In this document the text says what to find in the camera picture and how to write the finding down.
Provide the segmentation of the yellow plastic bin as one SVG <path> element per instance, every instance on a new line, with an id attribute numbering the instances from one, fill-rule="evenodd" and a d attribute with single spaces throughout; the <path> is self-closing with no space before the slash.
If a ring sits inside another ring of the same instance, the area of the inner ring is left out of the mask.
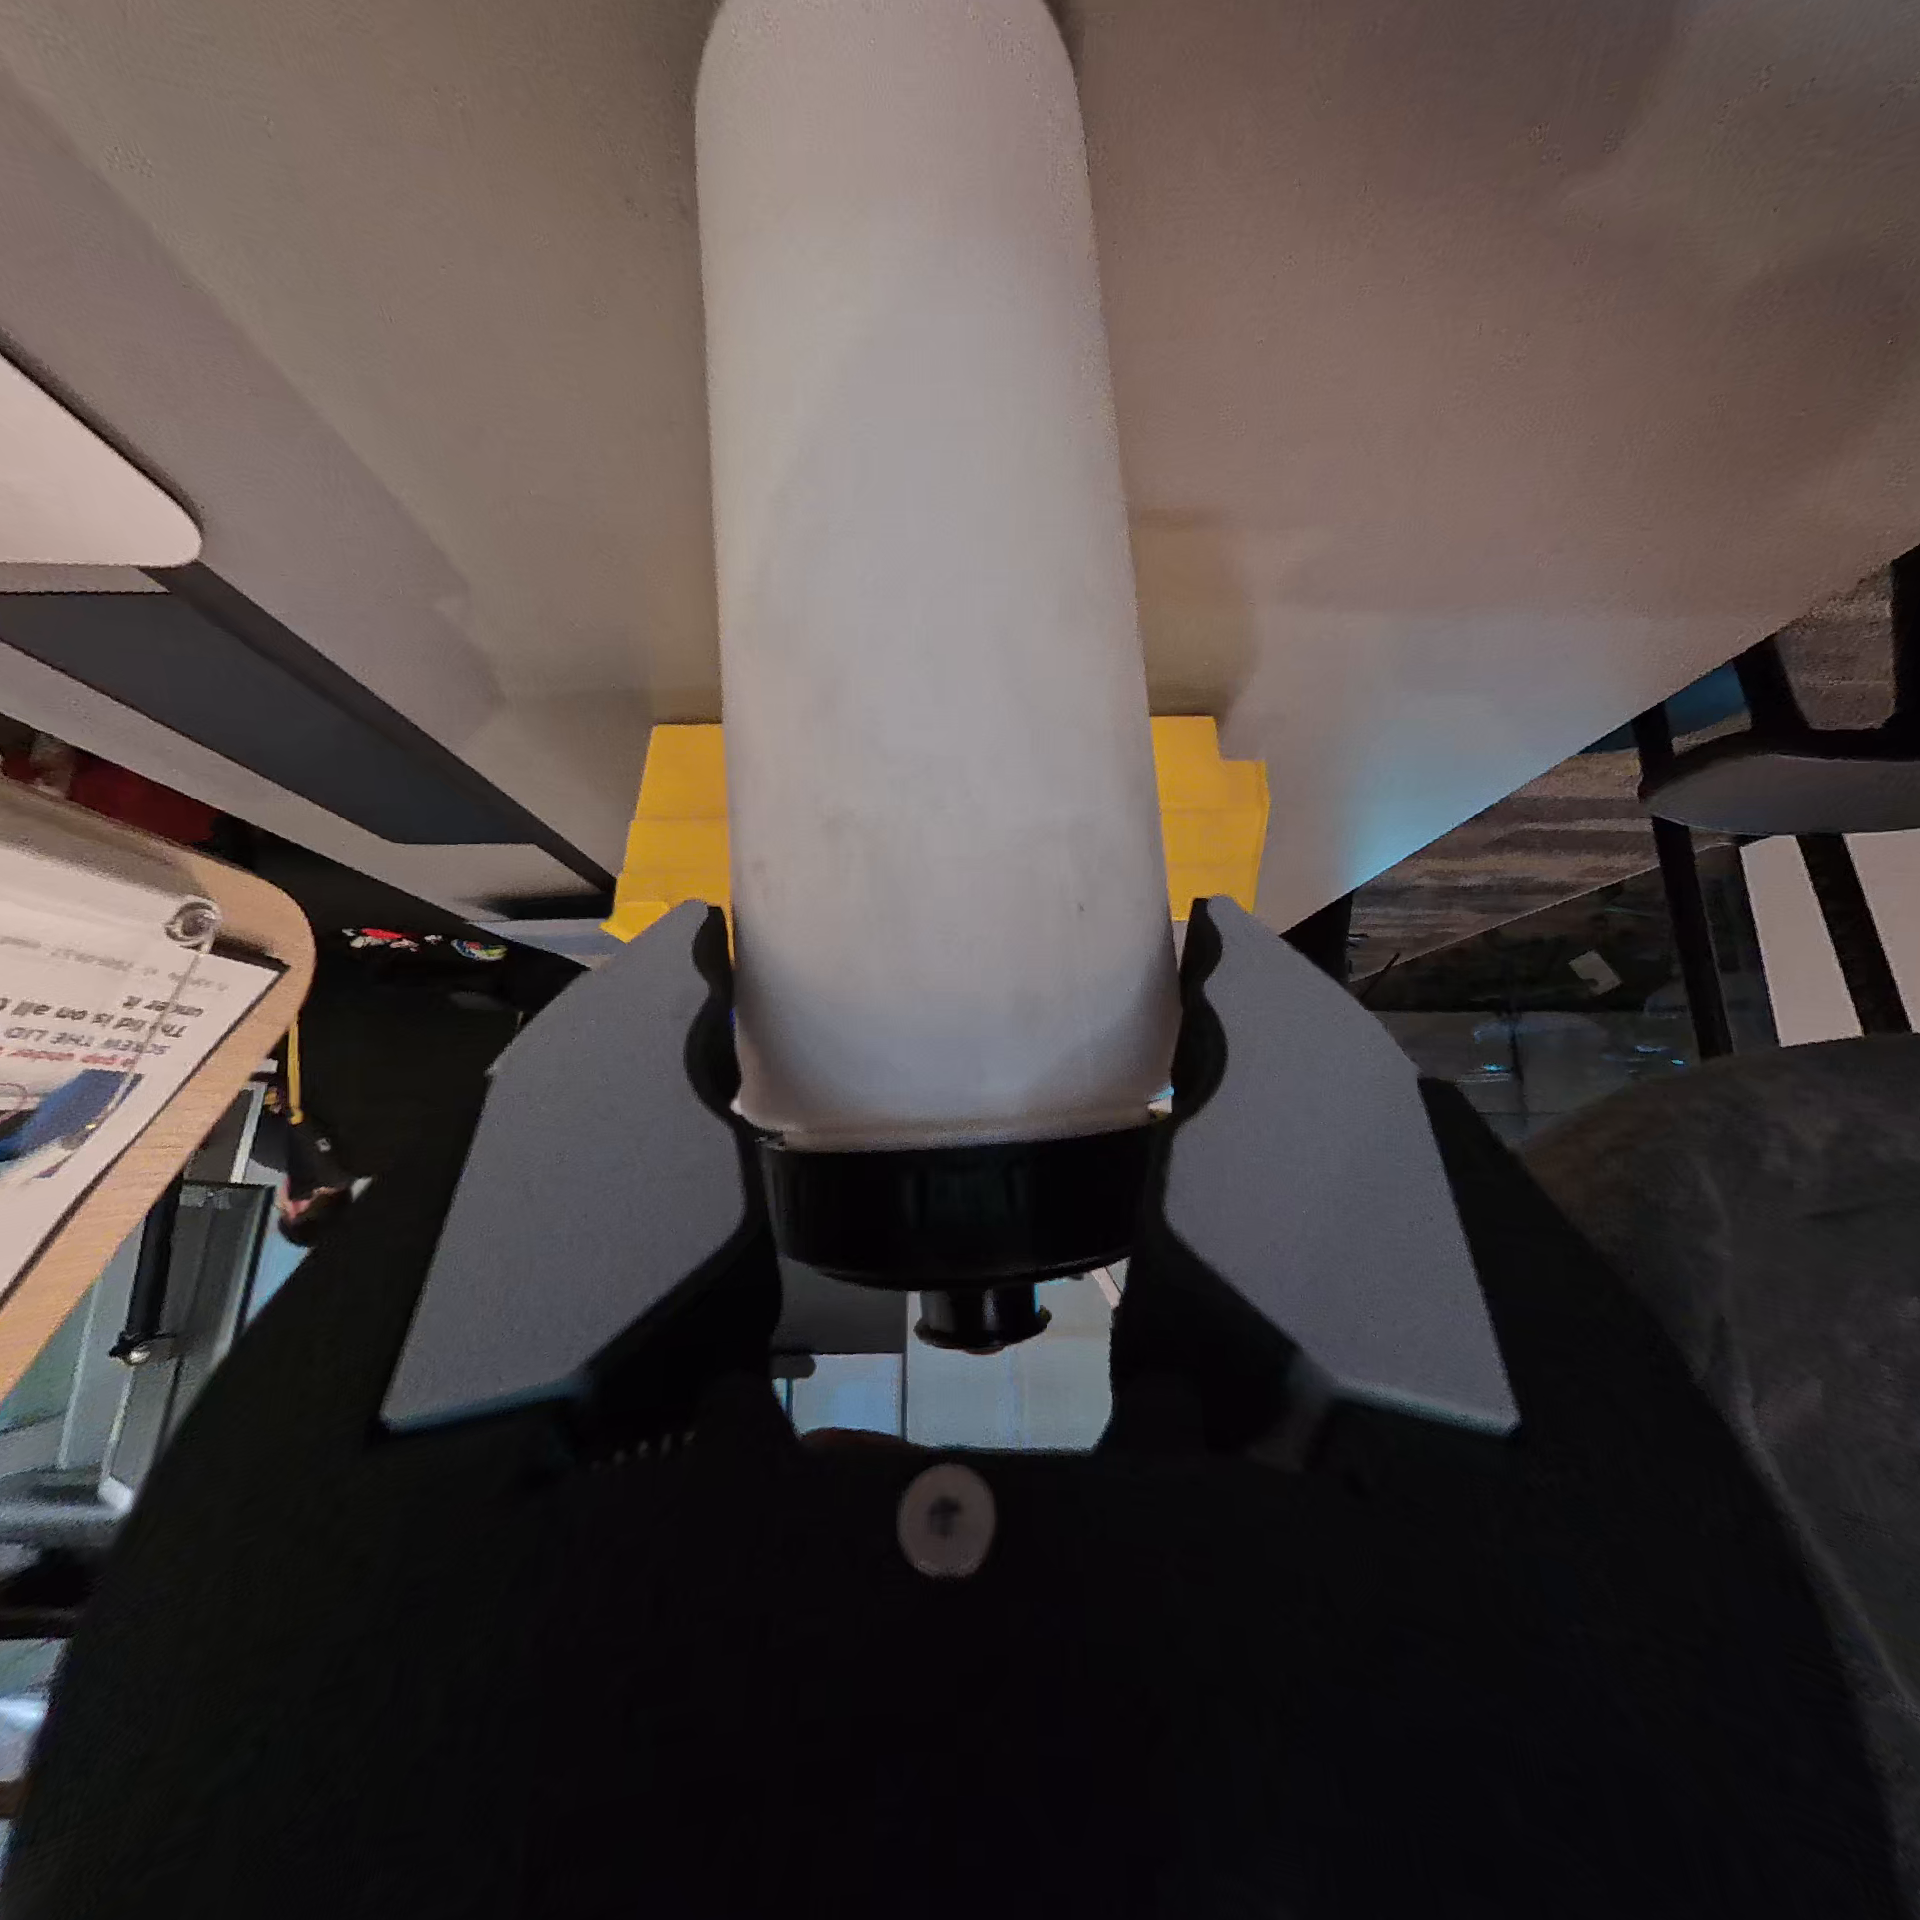
<path id="1" fill-rule="evenodd" d="M 1171 922 L 1186 925 L 1199 897 L 1254 910 L 1271 827 L 1262 761 L 1226 757 L 1207 715 L 1154 715 L 1150 727 Z M 686 903 L 731 903 L 721 725 L 650 733 L 603 931 L 634 942 Z"/>

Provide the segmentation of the instruction sheet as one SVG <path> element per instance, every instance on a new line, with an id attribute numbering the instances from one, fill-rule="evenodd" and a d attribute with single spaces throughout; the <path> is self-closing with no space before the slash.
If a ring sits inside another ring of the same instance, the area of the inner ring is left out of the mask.
<path id="1" fill-rule="evenodd" d="M 283 968 L 207 897 L 2 866 L 2 1292 Z"/>

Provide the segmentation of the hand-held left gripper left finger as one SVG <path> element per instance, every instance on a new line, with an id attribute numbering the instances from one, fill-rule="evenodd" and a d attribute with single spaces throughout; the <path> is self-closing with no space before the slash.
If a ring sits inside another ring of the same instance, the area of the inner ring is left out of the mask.
<path id="1" fill-rule="evenodd" d="M 767 1372 L 779 1266 L 733 1094 L 727 918 L 681 906 L 496 1060 L 380 1428 L 569 1404 L 663 1433 Z"/>

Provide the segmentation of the white plastic bottle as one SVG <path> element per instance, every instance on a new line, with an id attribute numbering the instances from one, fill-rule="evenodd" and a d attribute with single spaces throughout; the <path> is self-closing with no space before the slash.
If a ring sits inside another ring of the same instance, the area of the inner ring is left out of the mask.
<path id="1" fill-rule="evenodd" d="M 1179 992 L 1063 39 L 723 4 L 695 199 L 741 1110 L 1138 1128 Z"/>

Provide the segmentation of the black bottle lid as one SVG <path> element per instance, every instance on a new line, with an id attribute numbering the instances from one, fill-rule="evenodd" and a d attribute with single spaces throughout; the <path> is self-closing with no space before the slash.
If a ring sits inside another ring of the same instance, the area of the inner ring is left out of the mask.
<path id="1" fill-rule="evenodd" d="M 779 1256 L 915 1292 L 917 1338 L 997 1355 L 1038 1338 L 1038 1288 L 1125 1262 L 1165 1119 L 1068 1139 L 796 1150 L 756 1164 Z"/>

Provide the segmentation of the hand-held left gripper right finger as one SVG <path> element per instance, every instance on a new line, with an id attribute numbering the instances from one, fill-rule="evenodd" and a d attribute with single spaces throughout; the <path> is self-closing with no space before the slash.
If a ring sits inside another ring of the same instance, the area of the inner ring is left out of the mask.
<path id="1" fill-rule="evenodd" d="M 1518 1398 L 1404 1048 L 1232 897 L 1191 906 L 1179 992 L 1111 1447 L 1308 1462 L 1349 1413 L 1511 1436 Z"/>

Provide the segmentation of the wooden clipboard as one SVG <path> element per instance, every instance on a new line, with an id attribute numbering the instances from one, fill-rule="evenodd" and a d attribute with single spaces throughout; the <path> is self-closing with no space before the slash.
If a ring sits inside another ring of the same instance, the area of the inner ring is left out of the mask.
<path id="1" fill-rule="evenodd" d="M 211 1052 L 84 1195 L 44 1253 L 2 1292 L 2 1392 L 8 1393 L 149 1201 L 181 1174 L 211 1122 L 289 1028 L 312 976 L 312 933 L 297 903 L 269 881 L 13 781 L 2 781 L 2 862 L 207 897 L 223 913 L 223 950 L 244 947 L 283 968 L 257 1009 Z"/>

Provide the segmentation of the black metal frame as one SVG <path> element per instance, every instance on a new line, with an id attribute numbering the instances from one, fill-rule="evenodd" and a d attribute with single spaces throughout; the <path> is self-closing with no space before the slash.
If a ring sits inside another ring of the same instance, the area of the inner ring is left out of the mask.
<path id="1" fill-rule="evenodd" d="M 1695 830 L 1727 833 L 1738 842 L 1787 836 L 1801 859 L 1819 929 L 1862 1033 L 1867 1038 L 1916 1033 L 1846 842 L 1852 833 L 1916 827 L 1916 548 L 1889 563 L 1889 712 L 1881 725 L 1814 727 L 1791 694 L 1776 637 L 1746 648 L 1729 659 L 1729 672 L 1746 733 L 1679 752 L 1664 707 L 1646 710 L 1629 725 L 1696 1055 L 1723 1059 L 1738 1042 L 1691 846 Z"/>

